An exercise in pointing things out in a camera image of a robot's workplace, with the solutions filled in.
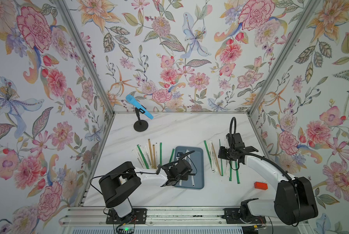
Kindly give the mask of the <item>blue-grey storage tray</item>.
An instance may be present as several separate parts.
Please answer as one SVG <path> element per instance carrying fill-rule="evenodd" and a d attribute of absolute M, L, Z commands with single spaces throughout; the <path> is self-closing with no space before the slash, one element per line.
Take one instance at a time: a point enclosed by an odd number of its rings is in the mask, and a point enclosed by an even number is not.
<path fill-rule="evenodd" d="M 175 185 L 175 187 L 183 189 L 201 190 L 204 188 L 203 150 L 198 147 L 177 146 L 175 148 L 175 155 L 178 159 L 181 154 L 185 154 L 190 151 L 194 151 L 190 154 L 190 158 L 192 161 L 193 169 L 191 175 L 194 176 L 195 187 L 192 187 L 190 175 L 188 176 L 188 180 L 181 180 L 177 185 Z"/>

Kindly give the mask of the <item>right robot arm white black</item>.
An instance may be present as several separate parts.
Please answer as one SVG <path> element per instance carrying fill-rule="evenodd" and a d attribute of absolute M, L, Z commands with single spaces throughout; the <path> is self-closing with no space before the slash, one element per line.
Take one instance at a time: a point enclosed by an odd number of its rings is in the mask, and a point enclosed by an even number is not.
<path fill-rule="evenodd" d="M 219 149 L 218 158 L 235 161 L 256 171 L 275 189 L 274 200 L 248 199 L 239 207 L 239 217 L 249 222 L 258 216 L 274 217 L 286 225 L 296 225 L 319 215 L 312 184 L 305 177 L 296 177 L 271 160 L 257 155 L 253 146 L 245 146 L 239 133 L 228 133 L 229 147 Z"/>

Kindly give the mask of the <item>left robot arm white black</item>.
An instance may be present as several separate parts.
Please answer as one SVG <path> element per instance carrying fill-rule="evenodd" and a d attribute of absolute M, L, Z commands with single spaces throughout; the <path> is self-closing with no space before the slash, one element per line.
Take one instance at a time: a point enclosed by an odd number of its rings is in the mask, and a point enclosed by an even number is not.
<path fill-rule="evenodd" d="M 142 169 L 127 161 L 100 177 L 99 186 L 106 208 L 112 209 L 119 218 L 134 215 L 129 196 L 141 185 L 168 187 L 179 184 L 196 175 L 192 163 L 180 159 L 157 169 Z"/>

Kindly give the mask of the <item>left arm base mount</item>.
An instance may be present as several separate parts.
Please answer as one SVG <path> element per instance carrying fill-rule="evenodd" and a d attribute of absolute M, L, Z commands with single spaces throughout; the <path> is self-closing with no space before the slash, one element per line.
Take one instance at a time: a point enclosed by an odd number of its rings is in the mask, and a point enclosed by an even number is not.
<path fill-rule="evenodd" d="M 146 224 L 147 209 L 133 208 L 126 216 L 119 216 L 114 209 L 108 211 L 106 224 L 120 225 L 120 224 Z"/>

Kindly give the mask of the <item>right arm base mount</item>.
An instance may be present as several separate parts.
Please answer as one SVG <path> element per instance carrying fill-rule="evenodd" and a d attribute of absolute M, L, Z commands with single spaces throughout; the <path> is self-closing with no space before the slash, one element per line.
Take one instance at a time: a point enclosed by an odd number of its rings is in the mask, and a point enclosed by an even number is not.
<path fill-rule="evenodd" d="M 221 216 L 227 224 L 266 224 L 263 216 L 253 216 L 248 211 L 240 210 L 240 208 L 225 208 L 224 214 Z"/>

